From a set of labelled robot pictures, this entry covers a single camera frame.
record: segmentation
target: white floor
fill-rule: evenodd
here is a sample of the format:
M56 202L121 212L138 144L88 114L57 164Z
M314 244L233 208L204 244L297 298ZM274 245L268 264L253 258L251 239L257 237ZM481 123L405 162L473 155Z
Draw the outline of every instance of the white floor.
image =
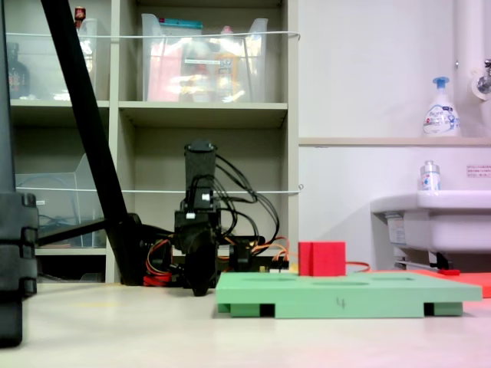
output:
M230 319L212 294L42 284L25 303L25 342L1 368L491 367L491 300L465 317Z

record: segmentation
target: label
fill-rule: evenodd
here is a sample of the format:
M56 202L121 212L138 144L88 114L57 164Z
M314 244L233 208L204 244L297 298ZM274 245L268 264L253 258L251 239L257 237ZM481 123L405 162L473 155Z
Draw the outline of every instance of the label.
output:
M389 225L389 238L393 244L406 244L406 231L404 229L404 220L402 217L393 217L387 219Z
M421 190L441 190L440 174L425 172L421 175Z
M467 165L468 178L491 178L491 165Z
M198 59L184 59L186 64L206 64L206 65L220 65L220 60L198 60Z
M423 131L426 134L439 134L455 130L459 127L459 115L452 107L434 105L427 114Z

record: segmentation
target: red block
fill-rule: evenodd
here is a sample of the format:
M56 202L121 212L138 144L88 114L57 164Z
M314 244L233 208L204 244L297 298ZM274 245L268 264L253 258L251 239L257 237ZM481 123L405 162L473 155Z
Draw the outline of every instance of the red block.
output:
M298 274L312 276L312 242L300 241L298 243Z
M302 241L299 244L300 276L346 275L346 243L343 241Z

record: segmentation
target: green foam board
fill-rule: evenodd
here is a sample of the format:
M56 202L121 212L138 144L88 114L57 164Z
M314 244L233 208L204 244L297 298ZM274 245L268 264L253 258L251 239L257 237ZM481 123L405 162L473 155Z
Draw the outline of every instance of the green foam board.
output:
M337 278L227 272L216 287L219 312L232 317L259 317L264 304L274 305L276 318L460 316L462 302L481 300L479 286L400 272Z

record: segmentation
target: black stand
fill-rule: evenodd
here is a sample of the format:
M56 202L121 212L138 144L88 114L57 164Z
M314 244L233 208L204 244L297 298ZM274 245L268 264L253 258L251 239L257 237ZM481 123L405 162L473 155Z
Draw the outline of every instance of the black stand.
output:
M36 244L105 229L127 285L142 285L145 274L140 242L159 229L141 225L128 214L111 159L68 0L41 0L70 93L82 143L91 167L104 219L38 239L38 210L33 195L15 192L12 124L5 41L4 2L0 0L0 346L22 341L22 301L36 293Z

